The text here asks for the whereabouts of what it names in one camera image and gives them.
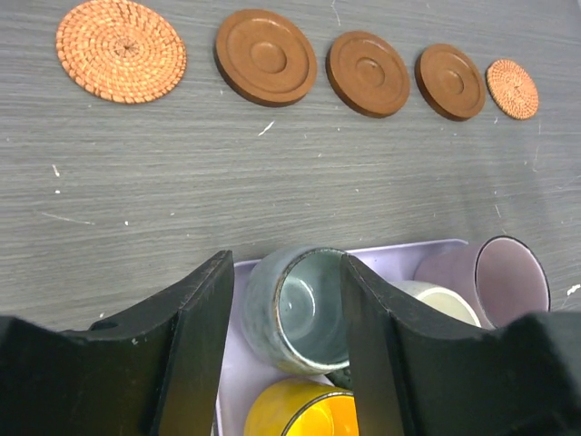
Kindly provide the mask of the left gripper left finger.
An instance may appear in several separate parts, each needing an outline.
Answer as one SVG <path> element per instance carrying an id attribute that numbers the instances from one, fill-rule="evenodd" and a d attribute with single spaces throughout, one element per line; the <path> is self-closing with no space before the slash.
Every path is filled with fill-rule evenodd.
<path id="1" fill-rule="evenodd" d="M 220 251 L 168 288 L 52 331 L 1 319 L 4 435 L 208 435 L 234 285 Z"/>

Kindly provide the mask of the woven rattan coaster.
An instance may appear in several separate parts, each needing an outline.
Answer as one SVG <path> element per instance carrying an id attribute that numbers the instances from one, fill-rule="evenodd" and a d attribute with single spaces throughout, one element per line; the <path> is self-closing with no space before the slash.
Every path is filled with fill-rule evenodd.
<path id="1" fill-rule="evenodd" d="M 168 94 L 187 67 L 184 41 L 173 26 L 134 1 L 86 1 L 55 33 L 68 76 L 89 94 L 119 104 L 144 104 Z"/>
<path id="2" fill-rule="evenodd" d="M 494 102 L 504 114 L 527 120 L 537 113 L 536 84 L 520 64 L 510 59 L 497 59 L 488 67 L 486 80 Z"/>

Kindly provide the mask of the brown wooden coaster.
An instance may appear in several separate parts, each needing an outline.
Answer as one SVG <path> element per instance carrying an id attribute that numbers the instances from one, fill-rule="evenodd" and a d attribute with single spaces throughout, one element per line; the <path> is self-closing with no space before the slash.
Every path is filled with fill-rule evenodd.
<path id="1" fill-rule="evenodd" d="M 295 104 L 316 81 L 310 41 L 292 21 L 272 11 L 243 9 L 226 17 L 213 52 L 224 81 L 255 104 Z"/>
<path id="2" fill-rule="evenodd" d="M 486 90 L 472 60 L 453 45 L 433 44 L 416 60 L 417 86 L 428 105 L 452 121 L 466 121 L 485 105 Z"/>
<path id="3" fill-rule="evenodd" d="M 326 73 L 343 103 L 369 117 L 391 116 L 409 98 L 409 73 L 399 53 L 369 32 L 338 36 L 326 56 Z"/>

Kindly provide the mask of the purple transparent mug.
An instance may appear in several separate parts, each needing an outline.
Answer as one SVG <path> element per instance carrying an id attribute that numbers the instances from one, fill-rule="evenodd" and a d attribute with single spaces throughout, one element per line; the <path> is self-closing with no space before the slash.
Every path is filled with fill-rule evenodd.
<path id="1" fill-rule="evenodd" d="M 459 294 L 489 330 L 528 313 L 550 311 L 548 280 L 540 261 L 508 235 L 431 254 L 419 264 L 414 279 Z"/>

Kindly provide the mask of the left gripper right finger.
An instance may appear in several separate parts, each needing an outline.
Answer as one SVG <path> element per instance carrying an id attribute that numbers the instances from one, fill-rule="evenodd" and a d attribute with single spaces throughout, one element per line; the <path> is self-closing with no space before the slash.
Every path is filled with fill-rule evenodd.
<path id="1" fill-rule="evenodd" d="M 358 258 L 340 260 L 363 435 L 577 435 L 580 316 L 484 330 L 438 312 Z"/>

